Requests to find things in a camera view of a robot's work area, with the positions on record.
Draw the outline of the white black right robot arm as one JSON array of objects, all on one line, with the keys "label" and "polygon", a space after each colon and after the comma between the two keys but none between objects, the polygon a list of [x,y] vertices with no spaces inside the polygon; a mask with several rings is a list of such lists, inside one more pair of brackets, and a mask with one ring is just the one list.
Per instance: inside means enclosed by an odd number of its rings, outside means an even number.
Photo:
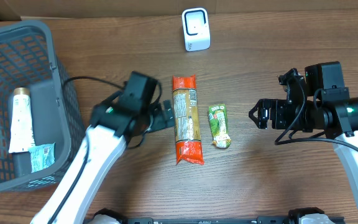
[{"label": "white black right robot arm", "polygon": [[282,130],[275,145],[297,142],[332,144],[345,171],[358,209],[358,97],[345,86],[339,62],[310,65],[304,75],[292,68],[278,77],[287,97],[260,99],[249,111],[259,129]]}]

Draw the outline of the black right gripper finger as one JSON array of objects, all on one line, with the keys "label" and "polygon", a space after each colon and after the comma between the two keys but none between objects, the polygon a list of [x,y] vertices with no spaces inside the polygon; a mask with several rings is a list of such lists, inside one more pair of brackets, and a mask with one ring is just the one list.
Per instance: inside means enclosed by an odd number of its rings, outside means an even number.
[{"label": "black right gripper finger", "polygon": [[249,113],[249,118],[255,123],[259,129],[267,129],[268,117],[265,115],[254,116],[253,113]]},{"label": "black right gripper finger", "polygon": [[254,114],[258,112],[258,114],[264,114],[266,111],[269,113],[269,109],[271,107],[270,99],[260,99],[256,105],[249,111],[249,114]]}]

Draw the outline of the white tube gold cap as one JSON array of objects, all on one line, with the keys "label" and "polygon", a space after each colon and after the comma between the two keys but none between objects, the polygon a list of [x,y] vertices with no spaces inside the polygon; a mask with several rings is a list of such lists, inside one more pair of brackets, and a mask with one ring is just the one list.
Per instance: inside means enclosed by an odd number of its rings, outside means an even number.
[{"label": "white tube gold cap", "polygon": [[28,88],[16,88],[12,98],[11,140],[9,153],[27,152],[35,146],[32,125],[30,91]]}]

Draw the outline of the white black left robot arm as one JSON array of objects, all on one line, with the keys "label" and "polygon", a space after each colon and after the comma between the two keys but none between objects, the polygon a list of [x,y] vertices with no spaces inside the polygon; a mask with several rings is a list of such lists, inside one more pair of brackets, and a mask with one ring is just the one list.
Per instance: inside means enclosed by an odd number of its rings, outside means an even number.
[{"label": "white black left robot arm", "polygon": [[94,106],[81,146],[32,223],[83,223],[112,165],[131,139],[174,126],[170,101],[154,98],[161,83],[133,71],[124,87]]}]

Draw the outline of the green tea packet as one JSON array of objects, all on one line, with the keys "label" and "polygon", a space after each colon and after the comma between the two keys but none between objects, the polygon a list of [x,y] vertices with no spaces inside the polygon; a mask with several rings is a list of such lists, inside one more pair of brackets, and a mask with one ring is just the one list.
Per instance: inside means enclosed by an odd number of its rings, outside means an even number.
[{"label": "green tea packet", "polygon": [[208,109],[209,126],[213,137],[213,144],[226,149],[231,145],[231,138],[227,130],[226,105],[212,105]]}]

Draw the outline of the red orange pasta packet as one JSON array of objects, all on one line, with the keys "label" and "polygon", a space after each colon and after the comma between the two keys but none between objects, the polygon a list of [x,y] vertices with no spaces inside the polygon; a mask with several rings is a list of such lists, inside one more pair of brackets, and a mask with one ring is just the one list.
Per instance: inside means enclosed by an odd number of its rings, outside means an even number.
[{"label": "red orange pasta packet", "polygon": [[196,76],[172,78],[177,162],[204,164]]}]

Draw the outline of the teal snack packet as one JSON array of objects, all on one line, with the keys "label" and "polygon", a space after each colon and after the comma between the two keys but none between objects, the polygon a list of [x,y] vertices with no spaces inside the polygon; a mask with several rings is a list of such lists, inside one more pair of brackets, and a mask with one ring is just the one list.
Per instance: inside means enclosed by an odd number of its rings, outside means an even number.
[{"label": "teal snack packet", "polygon": [[29,149],[32,173],[44,170],[55,163],[55,143],[34,146]]}]

